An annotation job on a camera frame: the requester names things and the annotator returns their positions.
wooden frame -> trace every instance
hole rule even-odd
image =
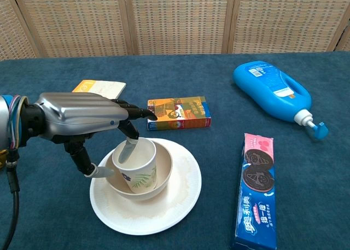
[[[119,3],[119,9],[120,9],[120,17],[122,22],[122,28],[124,30],[124,36],[125,36],[125,43],[126,43],[126,52],[129,55],[133,55],[133,47],[132,47],[132,41],[130,37],[130,23],[127,17],[127,9],[126,9],[126,2],[125,0],[118,0]]]
[[[232,13],[234,10],[235,0],[227,0],[227,9],[226,9],[226,19],[224,26],[224,34],[223,34],[223,47],[221,53],[226,54],[229,53],[229,38],[230,38],[230,30],[232,24]]]
[[[38,56],[39,57],[48,57],[48,53],[46,52],[41,39],[39,37],[39,34],[31,20],[31,17],[27,11],[27,8],[25,7],[25,4],[23,2],[23,0],[16,0],[18,3],[18,7],[21,9],[21,16],[23,16],[25,23],[27,23],[28,25],[28,31],[31,34],[31,37],[33,38],[33,41],[36,45],[36,48],[38,50]]]
[[[230,54],[234,50],[234,39],[235,39],[236,24],[237,24],[237,17],[238,17],[239,10],[240,10],[240,0],[234,0],[234,8],[231,14],[230,35],[229,35],[229,41],[227,42],[227,53],[230,53]]]
[[[130,37],[134,55],[139,55],[136,35],[135,16],[132,9],[132,0],[125,0],[127,20],[129,22]]]
[[[347,7],[347,9],[344,12],[344,15],[338,25],[338,28],[336,29],[333,39],[331,40],[331,42],[328,45],[327,51],[333,51],[335,50],[336,44],[338,43],[344,29],[346,28],[348,22],[350,19],[350,3]]]
[[[350,50],[350,26],[347,26],[344,30],[335,50]]]
[[[19,10],[15,0],[8,0],[9,3],[11,4],[16,16],[17,16],[17,19],[21,25],[21,27],[23,28],[23,31],[24,31],[24,34],[26,35],[28,41],[29,41],[29,44],[32,48],[32,50],[34,51],[34,54],[36,57],[40,57],[40,52],[36,46],[36,43],[32,37],[32,34],[30,33],[28,27],[27,27],[27,24],[26,24],[26,21],[24,20],[22,14],[21,14],[21,11]]]

pink label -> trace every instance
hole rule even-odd
[[[244,153],[251,149],[258,149],[266,152],[273,159],[273,138],[245,133],[244,144]]]

white pump nozzle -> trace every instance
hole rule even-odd
[[[302,109],[297,112],[297,114],[294,116],[294,121],[302,126],[309,126],[315,131],[315,138],[322,139],[326,137],[328,134],[328,129],[324,123],[320,123],[318,126],[315,125],[312,121],[312,114],[306,110]]]
[[[299,111],[294,116],[294,121],[296,123],[298,123],[300,126],[308,125],[311,128],[313,128],[315,126],[315,124],[312,123],[312,121],[313,121],[312,114],[306,109],[302,109],[301,111]]]

white paper plate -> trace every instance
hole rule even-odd
[[[151,139],[163,145],[173,159],[167,187],[147,201],[131,201],[120,196],[105,178],[93,178],[90,201],[98,218],[115,231],[129,235],[149,235],[180,222],[194,207],[202,187],[196,159],[183,146],[165,139]],[[100,163],[104,166],[113,151]]]

blue bottle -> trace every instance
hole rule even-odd
[[[235,69],[233,77],[237,86],[271,116],[309,126],[317,139],[327,135],[324,123],[312,122],[308,91],[275,66],[264,61],[245,63]]]

